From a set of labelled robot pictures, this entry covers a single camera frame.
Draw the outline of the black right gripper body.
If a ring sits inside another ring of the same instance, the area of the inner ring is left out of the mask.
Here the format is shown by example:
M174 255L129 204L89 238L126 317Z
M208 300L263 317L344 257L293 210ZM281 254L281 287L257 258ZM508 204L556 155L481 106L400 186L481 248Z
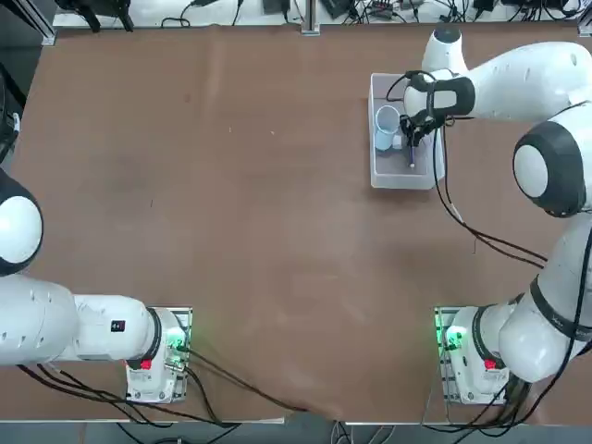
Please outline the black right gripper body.
M406 137L425 137L437 127L436 120L415 122L406 114L400 116L400 128Z

